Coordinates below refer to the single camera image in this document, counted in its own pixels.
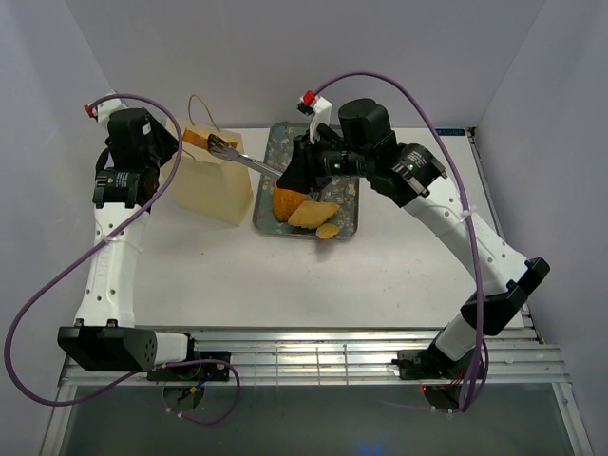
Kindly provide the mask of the metal tongs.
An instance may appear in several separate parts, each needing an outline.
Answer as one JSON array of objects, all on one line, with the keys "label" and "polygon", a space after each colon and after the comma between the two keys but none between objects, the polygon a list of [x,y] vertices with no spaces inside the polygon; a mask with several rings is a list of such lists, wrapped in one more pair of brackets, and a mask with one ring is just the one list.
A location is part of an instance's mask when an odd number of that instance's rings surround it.
[{"label": "metal tongs", "polygon": [[260,173],[263,176],[272,178],[276,181],[276,184],[279,188],[293,190],[293,191],[300,191],[300,188],[295,188],[295,184],[293,182],[291,184],[289,184],[287,182],[287,178],[284,176],[284,174],[282,172],[278,171],[277,169],[271,167],[270,165],[268,165],[262,161],[255,160],[245,154],[238,152],[235,148],[232,148],[232,147],[228,147],[225,149],[214,148],[209,153],[211,155],[213,155],[214,157],[221,159],[221,160],[225,160],[225,161],[229,161],[229,162],[238,162],[254,171],[257,171],[258,173]]}]

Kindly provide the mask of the pale bread piece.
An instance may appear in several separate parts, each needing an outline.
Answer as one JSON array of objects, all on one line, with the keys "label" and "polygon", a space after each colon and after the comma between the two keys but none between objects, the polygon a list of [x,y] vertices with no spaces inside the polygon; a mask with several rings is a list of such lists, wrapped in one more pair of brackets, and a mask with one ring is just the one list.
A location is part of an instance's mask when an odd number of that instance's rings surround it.
[{"label": "pale bread piece", "polygon": [[288,223],[294,227],[316,229],[333,217],[338,210],[339,205],[334,202],[307,200],[290,216]]}]

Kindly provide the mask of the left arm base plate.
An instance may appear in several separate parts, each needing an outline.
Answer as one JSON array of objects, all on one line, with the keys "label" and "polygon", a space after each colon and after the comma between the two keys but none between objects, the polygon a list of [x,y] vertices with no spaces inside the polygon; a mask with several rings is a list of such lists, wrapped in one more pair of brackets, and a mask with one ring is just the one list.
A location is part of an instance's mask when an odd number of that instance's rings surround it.
[{"label": "left arm base plate", "polygon": [[187,361],[215,359],[215,362],[152,370],[147,374],[146,378],[148,381],[155,382],[198,383],[201,380],[227,382],[230,370],[223,364],[218,363],[218,360],[229,363],[231,355],[229,351],[192,351],[186,358]]}]

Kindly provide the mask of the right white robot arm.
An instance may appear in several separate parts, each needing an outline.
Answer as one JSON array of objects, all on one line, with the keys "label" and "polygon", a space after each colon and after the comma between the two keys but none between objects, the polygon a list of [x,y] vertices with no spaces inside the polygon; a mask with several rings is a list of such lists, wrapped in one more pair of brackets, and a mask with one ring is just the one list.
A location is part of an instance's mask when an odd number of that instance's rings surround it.
[{"label": "right white robot arm", "polygon": [[321,190],[333,177],[364,178],[422,222],[471,275],[483,279],[484,298],[472,295],[427,349],[394,359],[404,379],[450,377],[472,357],[476,336],[499,334],[550,271],[541,257],[512,249],[478,215],[467,211],[441,162],[418,143],[399,143],[388,111],[363,98],[338,110],[341,130],[329,126],[330,102],[312,93],[297,106],[310,118],[293,140],[292,159],[278,179],[281,189]]}]

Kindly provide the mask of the orange crumbed oval bread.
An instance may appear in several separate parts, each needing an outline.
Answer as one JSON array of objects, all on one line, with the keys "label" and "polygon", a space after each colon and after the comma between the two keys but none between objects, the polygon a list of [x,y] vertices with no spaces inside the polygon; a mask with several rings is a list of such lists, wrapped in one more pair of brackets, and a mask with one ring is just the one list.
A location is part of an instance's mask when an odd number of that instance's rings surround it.
[{"label": "orange crumbed oval bread", "polygon": [[273,189],[273,210],[279,222],[286,222],[297,208],[309,197],[293,190],[275,187]]}]

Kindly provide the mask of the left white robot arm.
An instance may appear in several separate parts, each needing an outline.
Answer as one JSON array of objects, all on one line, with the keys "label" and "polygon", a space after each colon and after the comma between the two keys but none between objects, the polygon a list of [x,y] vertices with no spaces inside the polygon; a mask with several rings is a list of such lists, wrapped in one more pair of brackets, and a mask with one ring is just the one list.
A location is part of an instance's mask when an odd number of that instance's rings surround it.
[{"label": "left white robot arm", "polygon": [[85,294],[58,344],[86,371],[151,371],[168,363],[180,379],[195,377],[201,357],[183,333],[138,329],[134,314],[137,258],[162,166],[177,140],[144,108],[111,113],[92,197],[95,241]]}]

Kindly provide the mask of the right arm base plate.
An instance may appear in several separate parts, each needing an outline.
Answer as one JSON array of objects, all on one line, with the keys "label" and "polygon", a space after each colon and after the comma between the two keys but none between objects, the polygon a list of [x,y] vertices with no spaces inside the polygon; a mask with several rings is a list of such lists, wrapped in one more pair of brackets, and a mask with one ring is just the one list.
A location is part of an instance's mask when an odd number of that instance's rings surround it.
[{"label": "right arm base plate", "polygon": [[423,350],[400,350],[391,360],[398,368],[401,380],[446,379],[454,380],[466,372],[473,350],[457,361],[433,347]]}]

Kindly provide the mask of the beige paper bag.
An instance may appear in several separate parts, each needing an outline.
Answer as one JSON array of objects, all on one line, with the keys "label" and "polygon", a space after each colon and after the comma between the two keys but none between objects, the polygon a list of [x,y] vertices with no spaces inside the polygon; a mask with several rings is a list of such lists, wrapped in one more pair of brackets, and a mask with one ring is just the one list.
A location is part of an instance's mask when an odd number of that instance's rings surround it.
[{"label": "beige paper bag", "polygon": [[196,123],[188,118],[179,125],[182,157],[169,187],[173,201],[184,209],[239,226],[253,201],[249,171],[242,164],[211,155],[207,139],[216,135],[243,152],[241,135],[214,121]]}]

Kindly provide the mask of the small round bread piece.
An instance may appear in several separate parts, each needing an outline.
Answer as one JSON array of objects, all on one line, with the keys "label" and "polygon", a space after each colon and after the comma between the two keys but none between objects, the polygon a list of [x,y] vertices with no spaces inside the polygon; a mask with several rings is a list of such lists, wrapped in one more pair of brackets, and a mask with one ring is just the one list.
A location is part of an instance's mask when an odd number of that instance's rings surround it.
[{"label": "small round bread piece", "polygon": [[315,232],[315,235],[322,240],[335,238],[340,233],[340,227],[332,223],[324,223],[320,225]]}]

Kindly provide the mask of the sliced baguette bread piece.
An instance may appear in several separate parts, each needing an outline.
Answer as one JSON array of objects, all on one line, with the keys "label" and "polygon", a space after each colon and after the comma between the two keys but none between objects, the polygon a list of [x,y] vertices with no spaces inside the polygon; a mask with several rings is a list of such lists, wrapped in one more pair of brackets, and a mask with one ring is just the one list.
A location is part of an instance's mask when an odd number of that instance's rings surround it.
[{"label": "sliced baguette bread piece", "polygon": [[228,147],[237,148],[236,142],[226,141],[213,133],[199,133],[191,129],[186,129],[182,134],[182,140],[198,148],[211,152],[214,148],[225,149]]}]

